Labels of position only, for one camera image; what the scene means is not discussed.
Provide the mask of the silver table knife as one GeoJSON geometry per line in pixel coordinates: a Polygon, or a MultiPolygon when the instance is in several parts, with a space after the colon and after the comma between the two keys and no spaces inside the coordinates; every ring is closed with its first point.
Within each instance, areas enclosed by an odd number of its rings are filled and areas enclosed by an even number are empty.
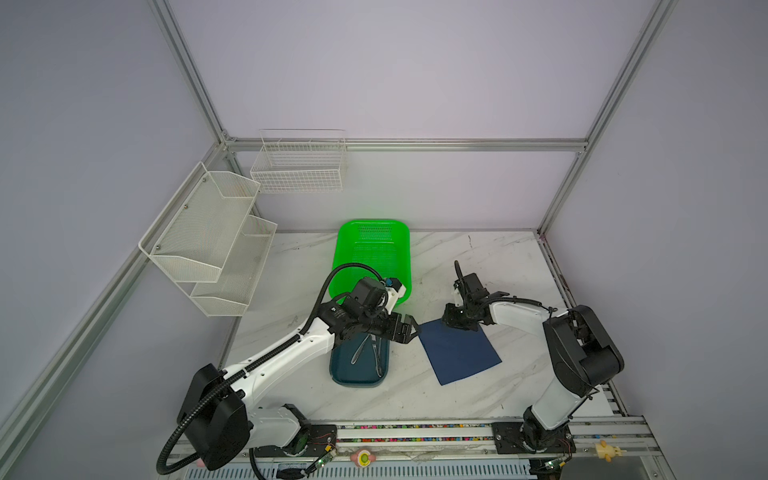
{"type": "Polygon", "coordinates": [[[380,337],[373,336],[371,342],[372,342],[372,349],[373,349],[373,355],[374,355],[375,373],[378,378],[383,378],[384,377],[383,360],[382,360],[383,340],[380,337]]]}

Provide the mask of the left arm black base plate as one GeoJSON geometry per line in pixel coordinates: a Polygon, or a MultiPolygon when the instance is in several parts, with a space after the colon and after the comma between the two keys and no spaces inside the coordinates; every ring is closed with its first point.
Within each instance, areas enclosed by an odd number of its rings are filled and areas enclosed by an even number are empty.
{"type": "Polygon", "coordinates": [[[254,454],[256,458],[316,458],[335,446],[337,434],[338,428],[334,424],[312,424],[301,427],[287,446],[258,447],[254,454]]]}

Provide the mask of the green plastic perforated basket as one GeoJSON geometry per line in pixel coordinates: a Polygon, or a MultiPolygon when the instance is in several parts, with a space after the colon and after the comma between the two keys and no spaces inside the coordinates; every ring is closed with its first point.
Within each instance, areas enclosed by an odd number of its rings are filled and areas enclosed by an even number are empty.
{"type": "Polygon", "coordinates": [[[338,231],[333,268],[361,263],[383,278],[396,278],[406,288],[396,302],[402,305],[412,292],[410,240],[409,227],[397,220],[349,221],[338,231]]]}

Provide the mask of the dark teal plastic tray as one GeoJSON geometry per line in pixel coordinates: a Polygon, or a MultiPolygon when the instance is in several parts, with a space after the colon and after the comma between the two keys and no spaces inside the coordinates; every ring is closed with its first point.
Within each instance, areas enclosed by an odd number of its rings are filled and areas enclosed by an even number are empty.
{"type": "Polygon", "coordinates": [[[338,385],[349,388],[373,388],[381,384],[387,377],[389,371],[389,340],[383,340],[383,378],[378,378],[375,373],[371,341],[365,346],[359,361],[355,365],[350,364],[354,351],[366,335],[368,334],[358,333],[332,350],[329,373],[332,380],[338,385]]]}

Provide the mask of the dark blue paper napkin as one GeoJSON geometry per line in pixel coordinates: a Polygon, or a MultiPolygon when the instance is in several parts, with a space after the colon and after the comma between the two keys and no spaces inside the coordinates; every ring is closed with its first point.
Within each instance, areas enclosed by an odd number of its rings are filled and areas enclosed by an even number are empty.
{"type": "Polygon", "coordinates": [[[421,326],[418,336],[441,386],[472,377],[502,363],[482,329],[454,329],[441,320],[421,326]]]}

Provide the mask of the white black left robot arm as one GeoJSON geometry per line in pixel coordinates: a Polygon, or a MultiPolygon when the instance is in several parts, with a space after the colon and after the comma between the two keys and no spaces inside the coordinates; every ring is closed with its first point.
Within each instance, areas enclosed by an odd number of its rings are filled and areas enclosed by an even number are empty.
{"type": "Polygon", "coordinates": [[[169,475],[202,460],[216,470],[255,444],[256,410],[269,390],[309,361],[358,333],[407,344],[421,333],[408,314],[376,307],[355,317],[336,302],[322,304],[295,333],[223,370],[212,364],[192,377],[177,416],[177,427],[156,462],[169,475]]]}

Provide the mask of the silver fork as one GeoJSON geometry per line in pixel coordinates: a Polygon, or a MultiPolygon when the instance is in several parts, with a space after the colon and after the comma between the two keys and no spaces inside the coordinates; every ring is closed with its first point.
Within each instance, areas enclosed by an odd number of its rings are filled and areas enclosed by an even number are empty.
{"type": "Polygon", "coordinates": [[[355,365],[359,358],[362,355],[363,350],[365,349],[365,346],[371,341],[371,335],[368,334],[364,337],[364,339],[361,341],[360,345],[357,347],[357,349],[354,351],[354,354],[352,355],[350,359],[350,364],[355,365]]]}

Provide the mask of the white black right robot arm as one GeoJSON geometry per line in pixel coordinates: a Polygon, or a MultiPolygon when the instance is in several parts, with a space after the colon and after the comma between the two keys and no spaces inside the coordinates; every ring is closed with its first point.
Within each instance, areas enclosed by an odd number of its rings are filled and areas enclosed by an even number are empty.
{"type": "Polygon", "coordinates": [[[618,347],[595,311],[577,305],[558,314],[538,300],[495,296],[446,304],[446,326],[476,331],[481,325],[522,330],[546,343],[554,377],[523,414],[521,447],[540,453],[565,436],[568,422],[597,390],[625,366],[618,347]]]}

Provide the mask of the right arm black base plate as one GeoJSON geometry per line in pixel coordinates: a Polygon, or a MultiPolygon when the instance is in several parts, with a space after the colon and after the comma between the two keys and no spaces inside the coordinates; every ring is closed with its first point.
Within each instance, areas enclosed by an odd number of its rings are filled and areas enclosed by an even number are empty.
{"type": "Polygon", "coordinates": [[[546,430],[535,422],[494,422],[491,430],[498,454],[571,454],[575,450],[568,424],[546,430]]]}

